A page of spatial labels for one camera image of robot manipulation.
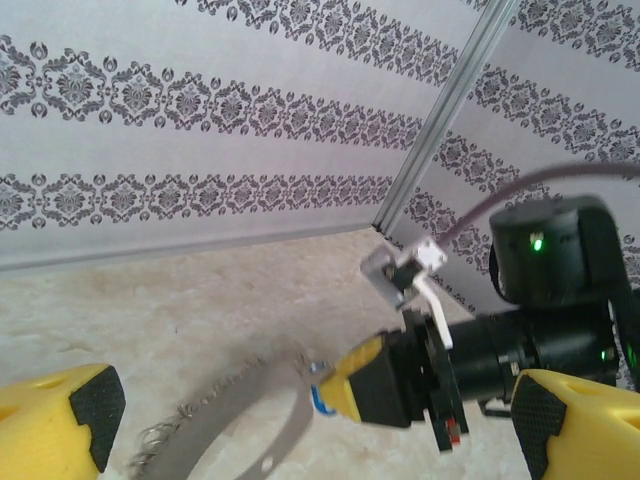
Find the black cable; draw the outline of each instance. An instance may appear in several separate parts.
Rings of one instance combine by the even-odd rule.
[[[542,170],[529,173],[513,182],[505,185],[496,193],[489,195],[483,201],[478,203],[469,212],[463,215],[457,222],[453,224],[449,230],[438,238],[438,245],[447,246],[465,228],[477,220],[479,217],[487,213],[492,207],[499,205],[511,197],[531,185],[550,180],[560,180],[570,177],[640,177],[640,165],[633,163],[584,163],[573,162],[553,167],[543,168]]]

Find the damask wallpaper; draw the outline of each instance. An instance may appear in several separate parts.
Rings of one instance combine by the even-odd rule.
[[[388,237],[439,234],[501,184],[570,160],[640,162],[640,2],[525,0]],[[526,198],[595,193],[616,216],[640,287],[640,179],[538,185]],[[473,311],[504,308],[488,277],[488,219],[453,242],[438,281]]]
[[[481,10],[0,7],[0,271],[370,224]]]

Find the black rubber pad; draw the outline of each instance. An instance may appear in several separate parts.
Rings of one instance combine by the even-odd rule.
[[[73,392],[69,402],[78,425],[88,425],[91,430],[89,452],[98,471],[103,473],[126,403],[116,369],[105,368]]]
[[[562,430],[567,405],[529,376],[520,380],[511,405],[511,419],[533,480],[549,466],[547,441]]]

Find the red component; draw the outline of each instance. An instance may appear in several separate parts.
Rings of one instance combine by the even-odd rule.
[[[460,427],[456,419],[451,417],[447,420],[447,430],[451,438],[452,445],[460,445]]]

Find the curved metal band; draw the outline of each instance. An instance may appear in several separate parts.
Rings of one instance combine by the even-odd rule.
[[[279,360],[250,369],[243,378],[202,405],[171,435],[147,465],[144,478],[187,480],[198,461],[226,428],[267,394],[294,387],[296,400],[284,427],[262,455],[236,480],[263,480],[285,459],[311,424],[309,385],[289,362]]]

